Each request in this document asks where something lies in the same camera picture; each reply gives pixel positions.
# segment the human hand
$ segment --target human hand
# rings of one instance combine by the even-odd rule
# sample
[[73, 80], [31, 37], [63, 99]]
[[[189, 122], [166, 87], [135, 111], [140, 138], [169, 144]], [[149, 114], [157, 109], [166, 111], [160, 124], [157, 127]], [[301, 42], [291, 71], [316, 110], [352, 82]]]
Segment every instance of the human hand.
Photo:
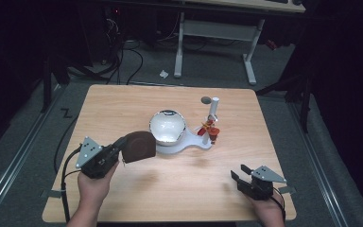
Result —
[[118, 165], [119, 162], [101, 179], [90, 179], [82, 172], [78, 174], [78, 191], [80, 193], [78, 206], [86, 205], [90, 208], [100, 208], [109, 193], [111, 178]]
[[109, 193], [111, 178], [118, 165], [119, 162], [101, 179], [91, 179], [82, 172], [78, 174], [80, 200], [78, 209], [70, 218], [67, 227], [96, 226], [99, 210]]
[[[266, 201], [256, 201], [247, 195], [245, 196], [252, 203], [255, 214], [266, 227], [285, 226], [282, 210], [275, 201], [272, 199], [268, 199]], [[272, 197], [280, 204], [283, 204], [282, 196], [278, 193], [273, 193]]]

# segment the metal bracket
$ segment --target metal bracket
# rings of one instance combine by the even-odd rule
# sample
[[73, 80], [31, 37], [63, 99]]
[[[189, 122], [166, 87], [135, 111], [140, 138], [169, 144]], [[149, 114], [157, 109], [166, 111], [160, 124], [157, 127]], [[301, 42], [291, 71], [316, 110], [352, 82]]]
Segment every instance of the metal bracket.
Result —
[[287, 180], [266, 166], [261, 166], [251, 173], [252, 177], [266, 182], [287, 183]]
[[289, 193], [290, 195], [293, 195], [294, 193], [297, 192], [296, 187], [294, 186], [284, 186], [284, 187], [279, 187], [278, 189], [281, 194]]
[[52, 197], [52, 198], [60, 198], [61, 197], [61, 192], [60, 191], [55, 191], [55, 190], [43, 190], [41, 192], [41, 195], [40, 195], [41, 198], [49, 198], [49, 197]]
[[100, 146], [96, 141], [86, 136], [84, 142], [81, 145], [81, 151], [78, 156], [78, 161], [76, 162], [76, 168], [81, 168], [88, 161], [94, 158], [100, 151], [102, 146]]

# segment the wooden table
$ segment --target wooden table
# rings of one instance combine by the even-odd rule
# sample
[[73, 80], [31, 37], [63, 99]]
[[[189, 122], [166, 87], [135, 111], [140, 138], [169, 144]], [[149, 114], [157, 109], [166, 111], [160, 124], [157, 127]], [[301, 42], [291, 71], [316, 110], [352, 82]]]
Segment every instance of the wooden table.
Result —
[[[93, 85], [85, 99], [64, 157], [90, 136], [107, 146], [132, 131], [147, 131], [150, 118], [161, 110], [181, 113], [190, 130], [201, 125], [209, 113], [203, 96], [217, 96], [216, 126], [220, 135], [209, 150], [188, 148], [172, 155], [122, 164], [111, 181], [99, 220], [150, 221], [242, 221], [256, 219], [251, 204], [236, 188], [233, 170], [268, 166], [283, 176], [267, 125], [253, 90], [188, 87]], [[74, 170], [77, 156], [67, 171]], [[61, 175], [53, 185], [59, 190]], [[77, 174], [66, 178], [70, 214], [78, 206]], [[285, 195], [286, 218], [296, 211]], [[64, 222], [61, 199], [49, 198], [43, 220]]]

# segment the desk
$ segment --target desk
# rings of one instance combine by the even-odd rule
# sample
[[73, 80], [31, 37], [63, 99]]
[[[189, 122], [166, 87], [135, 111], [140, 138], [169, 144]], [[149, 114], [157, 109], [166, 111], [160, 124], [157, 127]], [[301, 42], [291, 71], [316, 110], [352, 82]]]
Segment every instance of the desk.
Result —
[[[245, 164], [251, 168], [268, 166], [281, 176], [283, 172], [253, 90], [93, 85], [64, 157], [86, 135], [106, 146], [132, 131], [147, 131], [150, 118], [161, 110], [181, 113], [192, 130], [201, 125], [209, 112], [209, 106], [200, 101], [203, 96], [220, 99], [216, 111], [220, 135], [216, 144], [209, 150], [188, 148], [173, 155], [158, 153], [150, 159], [119, 165], [102, 205], [100, 221], [256, 219], [251, 204], [237, 191], [230, 171], [244, 178], [240, 165]], [[68, 172], [74, 170], [76, 160], [77, 156], [71, 160]], [[58, 190], [60, 183], [59, 174], [53, 190]], [[79, 197], [77, 174], [66, 178], [66, 183], [73, 215]], [[296, 211], [290, 195], [285, 195], [285, 203], [286, 218], [294, 219]], [[64, 222], [61, 199], [48, 199], [43, 220]]]
[[[265, 0], [187, 0], [186, 2], [213, 4], [228, 7], [278, 10], [285, 12], [305, 12], [303, 5], [296, 6], [289, 0], [288, 3], [275, 3]], [[184, 13], [181, 13], [179, 26], [179, 44], [175, 61], [175, 78], [182, 76], [182, 42], [184, 35], [203, 36], [209, 38], [229, 39], [250, 42], [247, 54], [243, 55], [243, 62], [246, 67], [249, 84], [255, 85], [256, 78], [252, 70], [251, 58], [261, 35], [265, 19], [260, 19], [257, 26], [238, 26], [231, 24], [202, 22], [195, 20], [184, 20]]]

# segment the table leg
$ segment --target table leg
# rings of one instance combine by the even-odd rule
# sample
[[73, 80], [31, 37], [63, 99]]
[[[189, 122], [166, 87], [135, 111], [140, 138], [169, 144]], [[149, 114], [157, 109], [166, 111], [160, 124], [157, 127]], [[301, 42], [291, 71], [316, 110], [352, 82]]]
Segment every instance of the table leg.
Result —
[[249, 84], [255, 85], [256, 79], [252, 70], [251, 58], [255, 50], [255, 46], [258, 43], [259, 36], [261, 35], [262, 28], [264, 26], [265, 19], [261, 19], [255, 29], [254, 37], [251, 41], [251, 46], [248, 54], [243, 55], [244, 65], [246, 66], [247, 77], [249, 78]]
[[176, 62], [175, 62], [175, 78], [182, 77], [182, 38], [184, 32], [184, 12], [181, 12], [181, 21], [179, 25], [179, 43], [178, 43], [178, 52], [176, 53]]

